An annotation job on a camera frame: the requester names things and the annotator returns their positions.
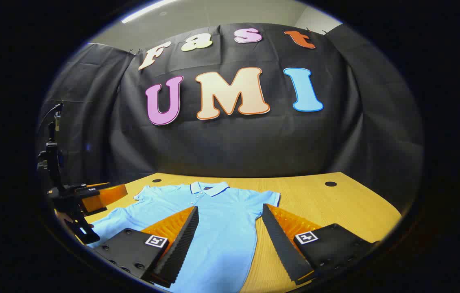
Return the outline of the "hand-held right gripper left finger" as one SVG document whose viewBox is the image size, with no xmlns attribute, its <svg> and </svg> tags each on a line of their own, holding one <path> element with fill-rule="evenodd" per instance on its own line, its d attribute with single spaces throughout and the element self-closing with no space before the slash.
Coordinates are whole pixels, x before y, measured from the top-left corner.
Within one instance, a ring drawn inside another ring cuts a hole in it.
<svg viewBox="0 0 460 293">
<path fill-rule="evenodd" d="M 94 252 L 139 280 L 170 288 L 176 282 L 199 223 L 191 206 L 144 230 L 124 228 Z"/>
</svg>

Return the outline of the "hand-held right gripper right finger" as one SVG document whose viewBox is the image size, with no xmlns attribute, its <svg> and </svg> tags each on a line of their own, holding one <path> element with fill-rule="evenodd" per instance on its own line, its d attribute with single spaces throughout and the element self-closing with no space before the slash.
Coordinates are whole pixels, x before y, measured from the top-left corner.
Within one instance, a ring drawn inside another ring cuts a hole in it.
<svg viewBox="0 0 460 293">
<path fill-rule="evenodd" d="M 339 224 L 320 226 L 266 203 L 262 219 L 284 269 L 296 285 L 336 274 L 377 244 Z"/>
</svg>

